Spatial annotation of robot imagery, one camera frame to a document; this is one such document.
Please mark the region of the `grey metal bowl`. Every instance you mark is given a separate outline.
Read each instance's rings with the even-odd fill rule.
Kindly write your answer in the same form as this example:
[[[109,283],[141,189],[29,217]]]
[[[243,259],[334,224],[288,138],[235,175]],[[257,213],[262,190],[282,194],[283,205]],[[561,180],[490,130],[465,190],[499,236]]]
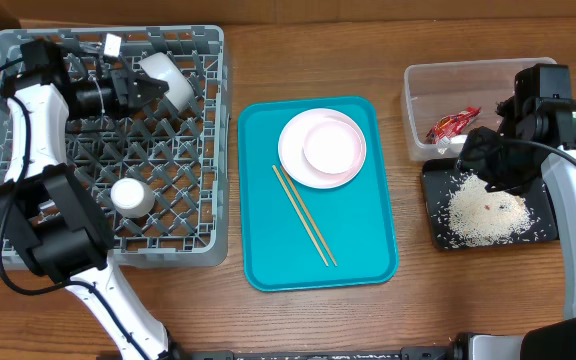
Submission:
[[[176,64],[165,54],[155,53],[138,62],[141,69],[151,78],[165,81],[169,90],[166,98],[182,112],[194,97],[194,89]]]

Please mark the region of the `red snack wrapper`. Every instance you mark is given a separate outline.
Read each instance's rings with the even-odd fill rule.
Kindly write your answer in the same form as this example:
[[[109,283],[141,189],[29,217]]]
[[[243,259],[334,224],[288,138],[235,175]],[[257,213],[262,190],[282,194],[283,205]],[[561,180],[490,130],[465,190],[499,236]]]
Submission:
[[[441,118],[427,133],[426,140],[432,144],[448,145],[454,137],[462,134],[480,114],[481,108],[467,107],[457,114]]]

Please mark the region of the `white cup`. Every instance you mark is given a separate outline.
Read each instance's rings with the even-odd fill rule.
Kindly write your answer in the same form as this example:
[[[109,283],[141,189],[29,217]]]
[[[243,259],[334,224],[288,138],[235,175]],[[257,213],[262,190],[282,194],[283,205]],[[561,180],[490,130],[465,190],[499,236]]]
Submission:
[[[153,190],[144,182],[122,178],[111,187],[111,201],[115,210],[127,218],[140,218],[154,207]]]

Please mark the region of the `small white bowl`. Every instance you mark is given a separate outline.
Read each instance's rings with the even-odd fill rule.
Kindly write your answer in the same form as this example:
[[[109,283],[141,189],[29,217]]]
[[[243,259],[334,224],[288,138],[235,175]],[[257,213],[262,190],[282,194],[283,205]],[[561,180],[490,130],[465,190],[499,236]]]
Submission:
[[[325,118],[306,134],[303,154],[316,170],[340,175],[360,168],[364,160],[364,139],[354,125]]]

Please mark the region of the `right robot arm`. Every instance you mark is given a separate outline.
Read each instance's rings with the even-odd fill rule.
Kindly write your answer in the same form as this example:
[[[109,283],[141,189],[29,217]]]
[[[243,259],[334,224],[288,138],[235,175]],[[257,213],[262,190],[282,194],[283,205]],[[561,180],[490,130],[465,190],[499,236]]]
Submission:
[[[517,73],[514,94],[497,107],[498,130],[469,132],[460,170],[489,192],[515,191],[536,178],[548,188],[562,249],[564,319],[523,336],[462,333],[454,359],[576,359],[576,101],[565,65],[536,64]]]

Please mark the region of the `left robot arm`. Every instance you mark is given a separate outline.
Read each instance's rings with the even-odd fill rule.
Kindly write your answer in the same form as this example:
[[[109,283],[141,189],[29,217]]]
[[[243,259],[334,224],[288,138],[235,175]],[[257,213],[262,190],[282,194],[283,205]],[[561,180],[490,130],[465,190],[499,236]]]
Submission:
[[[175,105],[191,87],[172,61],[155,53],[136,72],[110,42],[94,52],[114,68],[72,80],[67,48],[47,40],[20,47],[22,71],[0,86],[12,119],[10,165],[0,185],[0,278],[13,291],[38,296],[65,289],[79,298],[124,359],[181,359],[168,329],[145,308],[114,260],[105,212],[67,164],[72,120],[130,117],[155,100]]]

